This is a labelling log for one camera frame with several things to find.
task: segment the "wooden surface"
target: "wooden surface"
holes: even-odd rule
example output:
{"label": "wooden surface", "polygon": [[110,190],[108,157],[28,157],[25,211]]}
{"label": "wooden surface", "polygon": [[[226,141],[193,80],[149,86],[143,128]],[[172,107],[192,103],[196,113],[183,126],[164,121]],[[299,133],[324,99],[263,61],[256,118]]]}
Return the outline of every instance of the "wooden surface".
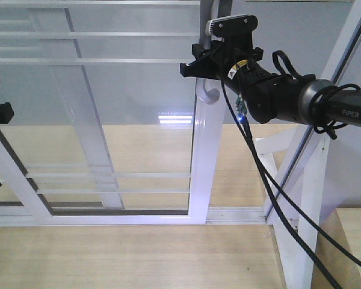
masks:
{"label": "wooden surface", "polygon": [[[337,209],[328,217],[322,228],[361,260],[361,208]],[[316,253],[342,288],[361,289],[361,268],[343,256],[323,237],[318,237]],[[316,267],[313,270],[312,288],[332,288]]]}
{"label": "wooden surface", "polygon": [[0,228],[0,289],[281,289],[267,226]]}
{"label": "wooden surface", "polygon": [[[254,138],[268,137],[296,125],[252,125]],[[281,163],[284,154],[277,154]],[[264,196],[256,165],[235,125],[223,125],[210,206],[262,206]]]}
{"label": "wooden surface", "polygon": [[[254,137],[266,137],[295,125],[252,125]],[[86,163],[85,155],[71,126],[3,126],[2,130],[27,166],[40,163]],[[118,172],[190,172],[192,129],[169,129],[160,125],[105,125],[106,140]],[[276,155],[280,163],[283,152]],[[81,173],[88,167],[31,168],[29,172]],[[89,188],[94,183],[46,184],[36,179],[39,188]],[[187,189],[188,178],[118,179],[121,189]],[[127,208],[183,208],[186,194],[125,194]],[[47,195],[51,202],[99,202],[95,194]],[[9,188],[0,189],[0,201],[18,201]],[[213,207],[261,206],[256,166],[235,125],[223,125],[220,151],[215,170],[211,203]]]}

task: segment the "white metal frame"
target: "white metal frame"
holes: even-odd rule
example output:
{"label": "white metal frame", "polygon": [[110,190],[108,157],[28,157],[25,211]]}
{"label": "white metal frame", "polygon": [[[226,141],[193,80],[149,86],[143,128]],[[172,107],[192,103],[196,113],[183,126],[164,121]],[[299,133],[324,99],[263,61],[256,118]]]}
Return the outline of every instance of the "white metal frame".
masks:
{"label": "white metal frame", "polygon": [[[0,1],[0,7],[29,7],[29,8],[69,8],[75,7],[77,5],[153,5],[155,7],[160,7],[162,5],[180,5],[180,6],[189,6],[195,7],[199,6],[199,1]],[[43,14],[45,10],[36,10],[32,13],[32,19],[34,23],[38,23],[38,27],[41,30],[48,30],[48,20],[43,17],[43,15],[38,15],[37,13]],[[74,31],[67,30],[67,24],[64,24],[63,31],[67,31],[65,34],[69,35],[70,33],[75,33]],[[48,35],[48,31],[42,31],[41,34]],[[94,34],[93,36],[105,36],[102,33]],[[190,36],[189,34],[131,34],[131,36],[165,36],[165,37],[184,37]],[[179,62],[189,62],[191,59],[165,59],[165,60],[151,60],[151,59],[83,59],[80,58],[80,55],[68,55],[68,59],[55,59],[56,55],[53,48],[50,48],[48,44],[43,44],[43,49],[45,50],[47,56],[51,58],[41,58],[41,59],[26,59],[20,58],[16,62],[14,59],[0,59],[1,64],[48,64],[52,65],[52,71],[55,76],[60,75],[62,70],[58,67],[59,65],[72,65],[80,69],[80,65],[83,64],[97,64],[101,65],[105,63],[179,63]],[[58,83],[61,84],[64,82],[64,77],[58,79]],[[209,198],[212,186],[212,180],[214,177],[215,170],[215,161],[218,154],[219,143],[217,140],[220,139],[221,125],[223,123],[225,105],[221,99],[215,104],[206,105],[199,98],[197,98],[196,103],[196,114],[194,117],[194,139],[193,139],[193,158],[192,158],[192,167],[191,167],[191,188],[190,188],[190,201],[188,208],[188,215],[179,215],[179,216],[53,216],[49,211],[47,211],[43,202],[37,196],[37,193],[43,192],[34,191],[33,188],[28,184],[27,178],[36,177],[35,174],[27,174],[26,176],[22,175],[20,170],[13,168],[10,172],[6,171],[4,168],[8,166],[16,166],[16,164],[11,160],[11,156],[8,152],[2,148],[0,143],[0,159],[6,159],[7,162],[5,166],[1,165],[0,173],[4,178],[4,181],[8,183],[11,189],[14,191],[19,200],[24,204],[25,208],[29,213],[35,218],[35,221],[39,225],[110,225],[110,224],[171,224],[171,223],[205,223],[206,216],[208,212]],[[135,173],[135,174],[125,174],[125,173],[113,173],[113,172],[104,172],[104,166],[92,166],[96,167],[97,170],[92,174],[84,175],[75,175],[77,178],[108,178],[113,179],[117,176],[127,176],[127,177],[190,177],[190,174],[184,173]],[[26,190],[14,185],[15,183],[24,183]],[[99,188],[99,191],[104,191],[104,196],[107,197],[110,195],[109,190],[104,190],[104,188]],[[185,190],[173,190],[177,193],[184,193]],[[128,193],[136,193],[135,190],[124,191]],[[47,193],[61,193],[60,191],[48,191]],[[10,211],[10,208],[4,208],[4,211]]]}
{"label": "white metal frame", "polygon": [[[356,0],[345,21],[345,25],[321,78],[333,79],[350,48],[352,39],[356,35],[360,23],[361,0]],[[307,135],[305,133],[305,127],[299,126],[292,138],[291,145],[287,148],[288,152],[280,170],[277,172],[276,181],[280,183],[286,178],[286,174],[289,174],[288,179],[285,181],[285,192],[291,199],[300,204],[300,208],[315,223],[318,223],[330,139],[328,136],[311,134],[307,140],[304,140],[304,135]],[[267,142],[272,144],[271,139],[262,141],[264,144]],[[281,143],[282,141],[282,139],[278,140],[278,137],[274,137],[273,145],[275,145],[276,142]],[[300,154],[297,155],[296,151],[300,143],[305,143],[305,147]],[[264,146],[263,152],[268,152],[267,145]],[[291,172],[288,172],[288,168],[293,161],[296,161],[295,166]],[[302,217],[298,216],[297,212],[295,212],[284,199],[280,198],[279,204],[287,218],[292,219],[292,221],[297,224],[298,233],[303,240],[315,251],[317,231],[303,220]],[[270,212],[270,208],[271,203],[270,200],[267,199],[264,204],[264,210],[265,214],[268,216],[267,223],[274,226],[286,286],[288,289],[309,289],[312,282],[313,262],[306,253],[298,247],[296,242],[283,227],[281,221],[276,217],[274,210]]]}

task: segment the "black cable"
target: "black cable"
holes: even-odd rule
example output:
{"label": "black cable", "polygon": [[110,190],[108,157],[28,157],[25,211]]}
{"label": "black cable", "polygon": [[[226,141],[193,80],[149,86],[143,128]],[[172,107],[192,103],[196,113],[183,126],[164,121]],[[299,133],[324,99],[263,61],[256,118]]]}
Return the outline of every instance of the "black cable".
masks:
{"label": "black cable", "polygon": [[[239,87],[242,91],[242,85],[241,83],[239,83]],[[331,97],[333,97],[333,95],[343,89],[346,88],[354,88],[356,90],[360,90],[360,87],[355,85],[355,84],[346,84],[346,85],[342,85],[341,87],[330,87],[331,89],[327,89],[329,90],[330,94],[324,95],[322,96],[325,91],[323,92],[318,92],[317,95],[315,95],[314,100],[312,101],[312,105],[313,103],[315,103],[315,101],[322,96],[321,98],[321,102],[322,101],[327,101],[329,100]],[[328,124],[329,127],[331,127],[332,129],[338,129],[338,128],[343,128],[345,126],[347,126],[347,124],[343,123],[341,125],[335,125],[335,121],[332,121]],[[352,260],[355,264],[357,264],[358,266],[361,267],[361,260],[357,259],[354,255],[352,255],[351,253],[349,253],[349,251],[347,251],[344,247],[342,247],[336,240],[334,240],[333,238],[331,238],[331,236],[328,235],[328,233],[326,233],[323,229],[321,229],[321,227],[319,227],[304,211],[301,210],[301,208],[282,190],[281,186],[276,182],[276,180],[270,175],[270,173],[268,172],[268,170],[264,167],[264,165],[261,163],[262,166],[262,171],[266,174],[266,176],[268,177],[268,179],[273,183],[273,185],[276,187],[276,189],[278,189],[279,193],[288,201],[288,203],[314,228],[316,229],[326,240],[328,240],[332,245],[334,245],[335,248],[337,248],[341,253],[343,253],[346,257],[348,257],[350,260]]]}
{"label": "black cable", "polygon": [[[289,66],[292,67],[292,64],[288,58],[288,56],[283,52],[283,51],[276,51],[276,56],[280,54],[280,52],[284,55],[285,58],[287,58],[287,61],[289,63]],[[289,72],[291,72],[292,70],[295,71],[295,69],[292,67],[292,68],[288,68]],[[240,73],[242,73],[242,75],[245,77],[245,73],[240,70]],[[242,91],[242,85],[241,83],[239,82],[239,87],[240,87],[240,90]],[[356,85],[356,84],[345,84],[345,85],[342,85],[340,87],[337,87],[337,86],[331,86],[331,87],[325,87],[323,88],[322,90],[320,90],[319,92],[317,92],[315,94],[315,96],[313,97],[312,101],[310,102],[310,105],[309,107],[311,107],[310,111],[313,111],[312,109],[312,106],[314,104],[317,104],[317,99],[319,99],[320,97],[322,97],[320,99],[320,107],[321,107],[321,110],[324,111],[324,104],[326,103],[326,101],[328,101],[330,98],[333,97],[333,95],[343,89],[346,89],[346,88],[354,88],[356,90],[360,90],[361,88]],[[327,127],[332,129],[332,130],[336,130],[336,129],[339,129],[339,128],[343,128],[345,126],[347,126],[346,123],[343,123],[341,125],[335,125],[336,124],[336,121],[331,121],[329,124],[327,124]],[[334,247],[336,247],[341,253],[343,253],[346,257],[348,257],[350,260],[352,260],[355,264],[357,264],[358,266],[361,267],[361,260],[357,259],[354,255],[352,255],[351,253],[349,253],[349,251],[347,251],[344,247],[342,247],[336,240],[334,240],[333,238],[331,238],[331,236],[329,236],[324,230],[321,229],[321,227],[319,227],[304,211],[301,210],[301,208],[285,193],[285,191],[282,190],[281,186],[276,182],[276,180],[270,175],[269,171],[264,167],[264,165],[262,164],[261,162],[261,165],[262,165],[262,170],[263,172],[266,174],[266,176],[268,177],[268,179],[273,183],[273,185],[276,187],[276,189],[278,189],[278,193],[280,193],[287,201],[288,203],[313,227],[315,228],[326,240],[328,240],[332,245],[334,245]]]}
{"label": "black cable", "polygon": [[290,225],[288,219],[285,217],[284,213],[282,212],[281,208],[279,207],[278,201],[276,197],[274,196],[273,192],[271,191],[271,187],[267,181],[266,174],[264,172],[263,165],[260,161],[260,159],[257,156],[256,149],[252,140],[251,130],[248,125],[248,121],[245,117],[245,122],[243,123],[244,129],[247,131],[247,134],[242,130],[241,125],[238,122],[238,119],[235,116],[235,113],[233,111],[233,108],[230,105],[229,98],[227,97],[226,89],[224,87],[224,73],[221,69],[221,86],[224,98],[226,100],[226,104],[230,110],[230,113],[239,128],[239,131],[241,132],[242,136],[244,137],[244,140],[246,141],[251,154],[253,155],[254,161],[257,165],[259,174],[261,176],[262,182],[264,183],[264,186],[266,188],[266,191],[269,195],[270,201],[276,210],[277,215],[279,216],[281,222],[285,226],[285,228],[288,230],[288,232],[291,234],[293,239],[301,246],[301,248],[307,253],[307,255],[312,259],[314,264],[318,267],[318,269],[321,271],[321,273],[325,276],[325,278],[329,281],[329,283],[332,285],[334,289],[342,289],[342,287],[338,284],[337,280],[332,276],[332,274],[326,269],[325,265],[321,262],[321,260],[315,255],[313,250],[306,244],[306,242],[298,235],[298,233],[294,230],[294,228]]}
{"label": "black cable", "polygon": [[327,101],[329,101],[337,92],[347,88],[356,90],[361,89],[358,85],[353,83],[345,84],[340,87],[331,85],[320,89],[310,100],[309,116],[313,120],[313,128],[317,134],[326,132],[332,140],[335,140],[337,138],[335,130],[347,126],[346,123],[336,125],[335,121],[328,121],[326,119]]}
{"label": "black cable", "polygon": [[289,57],[282,51],[277,50],[274,51],[273,54],[273,63],[276,69],[281,73],[281,75],[286,75],[285,70],[282,68],[281,64],[279,63],[278,57],[280,57],[283,61],[283,64],[286,66],[288,72],[294,76],[295,79],[301,80],[303,76],[300,75],[295,69],[294,66],[291,64]]}

